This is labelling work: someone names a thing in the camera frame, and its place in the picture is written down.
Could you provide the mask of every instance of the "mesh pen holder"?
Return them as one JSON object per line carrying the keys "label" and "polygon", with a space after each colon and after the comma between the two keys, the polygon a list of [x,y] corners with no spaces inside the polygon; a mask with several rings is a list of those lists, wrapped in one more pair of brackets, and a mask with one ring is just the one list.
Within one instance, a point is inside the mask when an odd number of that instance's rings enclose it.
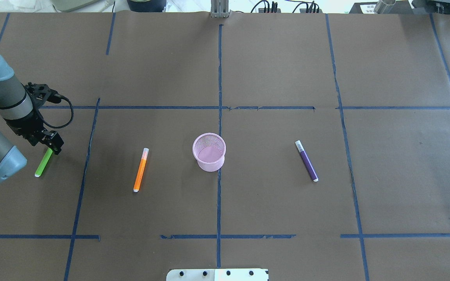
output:
{"label": "mesh pen holder", "polygon": [[218,171],[225,161],[227,146],[215,133],[204,133],[195,139],[192,152],[204,171]]}

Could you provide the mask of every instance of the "metal bracket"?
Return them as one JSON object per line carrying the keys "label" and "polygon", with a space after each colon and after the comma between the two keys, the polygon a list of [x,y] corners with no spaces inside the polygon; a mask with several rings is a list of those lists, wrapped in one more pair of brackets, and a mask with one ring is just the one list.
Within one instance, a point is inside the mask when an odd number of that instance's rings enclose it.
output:
{"label": "metal bracket", "polygon": [[266,269],[170,270],[166,281],[268,281]]}
{"label": "metal bracket", "polygon": [[211,0],[212,18],[228,18],[229,15],[229,0]]}

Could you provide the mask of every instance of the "white floor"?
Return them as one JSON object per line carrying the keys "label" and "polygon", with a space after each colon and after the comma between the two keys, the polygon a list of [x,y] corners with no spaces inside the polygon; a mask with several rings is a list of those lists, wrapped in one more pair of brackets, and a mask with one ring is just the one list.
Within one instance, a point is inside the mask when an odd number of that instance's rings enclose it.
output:
{"label": "white floor", "polygon": [[[130,9],[127,0],[117,0],[114,11]],[[366,0],[317,0],[320,8],[326,13],[345,14],[348,13],[355,2],[365,2]],[[77,9],[74,12],[111,12],[114,0],[99,0],[98,2]],[[233,11],[250,12],[257,3],[256,0],[230,0],[229,8]],[[278,0],[279,8],[282,12],[292,12],[298,3]],[[168,12],[193,12],[210,11],[210,0],[168,0],[166,11]],[[51,0],[0,0],[0,12],[56,12]]]}

